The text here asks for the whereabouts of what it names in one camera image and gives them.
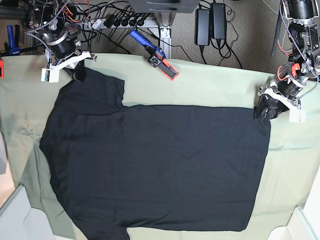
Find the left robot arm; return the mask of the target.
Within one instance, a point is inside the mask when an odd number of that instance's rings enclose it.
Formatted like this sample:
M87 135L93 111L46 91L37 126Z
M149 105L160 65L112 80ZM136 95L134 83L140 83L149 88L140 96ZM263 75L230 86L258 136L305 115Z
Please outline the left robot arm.
M291 122L304 121L301 100L306 94L301 91L308 81L320 83L320 36L315 21L319 16L315 0L280 1L271 55L281 48L281 27L285 28L292 49L282 51L288 62L278 67L275 78L260 87L254 108L256 120L272 120L289 112Z

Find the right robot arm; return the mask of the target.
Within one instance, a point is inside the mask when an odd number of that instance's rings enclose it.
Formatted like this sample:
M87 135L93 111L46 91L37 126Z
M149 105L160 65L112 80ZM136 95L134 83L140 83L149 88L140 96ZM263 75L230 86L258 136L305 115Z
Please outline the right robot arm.
M64 70L75 81L86 77L85 60L96 56L81 50L79 36L89 22L91 6L87 0L30 0L31 17L25 35L44 47L45 67L41 81L58 83Z

